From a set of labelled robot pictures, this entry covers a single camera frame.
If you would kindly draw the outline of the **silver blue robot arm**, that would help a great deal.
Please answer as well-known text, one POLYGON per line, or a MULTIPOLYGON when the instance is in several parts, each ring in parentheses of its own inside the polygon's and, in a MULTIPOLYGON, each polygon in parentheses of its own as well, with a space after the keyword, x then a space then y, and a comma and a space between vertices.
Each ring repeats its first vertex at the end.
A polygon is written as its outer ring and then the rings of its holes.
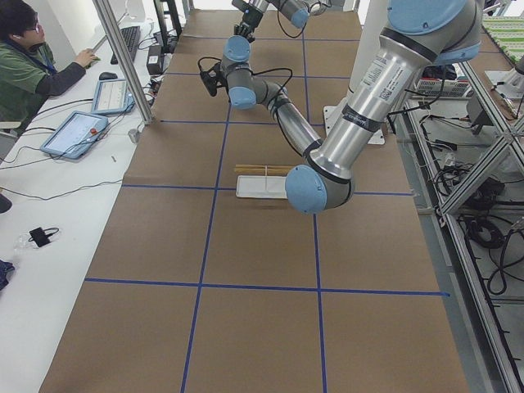
POLYGON ((217 75, 232 107, 265 106, 305 160, 285 181, 287 199, 296 210, 316 214, 352 197, 352 165, 395 105, 404 104, 404 91, 414 77, 428 66, 477 55, 483 7, 481 1, 389 1, 377 53, 326 138, 313 130, 282 85, 253 75, 247 38, 227 40, 217 75))
POLYGON ((311 16, 321 15, 332 6, 330 1, 296 0, 234 0, 232 5, 242 13, 238 27, 250 32, 259 27, 269 6, 273 6, 298 29, 304 28, 311 16))

